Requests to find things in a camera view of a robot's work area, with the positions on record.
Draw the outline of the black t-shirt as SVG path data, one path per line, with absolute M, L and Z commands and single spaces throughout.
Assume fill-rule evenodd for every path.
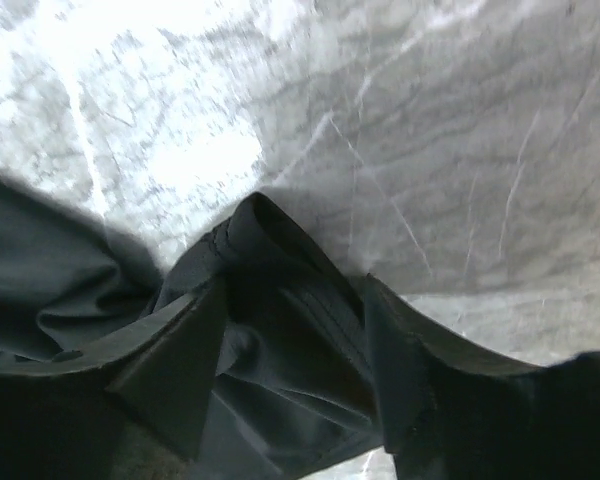
M 49 362 L 210 282 L 227 319 L 196 456 L 179 477 L 296 479 L 378 444 L 363 303 L 266 196 L 159 276 L 134 239 L 0 180 L 0 366 Z

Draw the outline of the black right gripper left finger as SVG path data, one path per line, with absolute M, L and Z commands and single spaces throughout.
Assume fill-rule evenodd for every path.
M 181 476 L 196 456 L 227 319 L 210 282 L 49 362 L 0 366 L 0 479 Z

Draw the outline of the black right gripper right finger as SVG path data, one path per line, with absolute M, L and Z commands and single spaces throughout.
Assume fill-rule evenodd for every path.
M 401 479 L 600 479 L 600 351 L 549 366 L 482 347 L 364 282 L 384 446 Z

